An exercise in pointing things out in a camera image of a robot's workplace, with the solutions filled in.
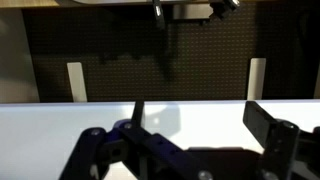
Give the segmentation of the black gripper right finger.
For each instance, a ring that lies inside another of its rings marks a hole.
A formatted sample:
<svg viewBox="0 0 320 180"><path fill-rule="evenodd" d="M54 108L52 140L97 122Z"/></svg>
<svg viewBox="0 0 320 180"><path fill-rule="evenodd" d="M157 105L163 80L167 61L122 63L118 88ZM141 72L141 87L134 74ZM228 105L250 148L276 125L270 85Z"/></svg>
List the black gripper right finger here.
<svg viewBox="0 0 320 180"><path fill-rule="evenodd" d="M294 171L296 161L320 176L318 127L306 132L290 121L275 119L256 101L245 102L243 124L264 149L256 170L258 180L310 180Z"/></svg>

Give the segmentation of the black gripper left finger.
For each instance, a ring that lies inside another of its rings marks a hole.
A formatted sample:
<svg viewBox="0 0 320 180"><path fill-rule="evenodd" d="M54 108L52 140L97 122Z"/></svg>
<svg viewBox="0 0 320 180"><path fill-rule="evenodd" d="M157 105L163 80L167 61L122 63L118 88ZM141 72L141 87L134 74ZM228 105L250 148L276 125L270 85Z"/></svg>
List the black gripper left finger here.
<svg viewBox="0 0 320 180"><path fill-rule="evenodd" d="M88 128L80 134L59 180L103 180L114 163L123 163L137 180L218 180L205 161L164 136L142 127L144 103L111 130Z"/></svg>

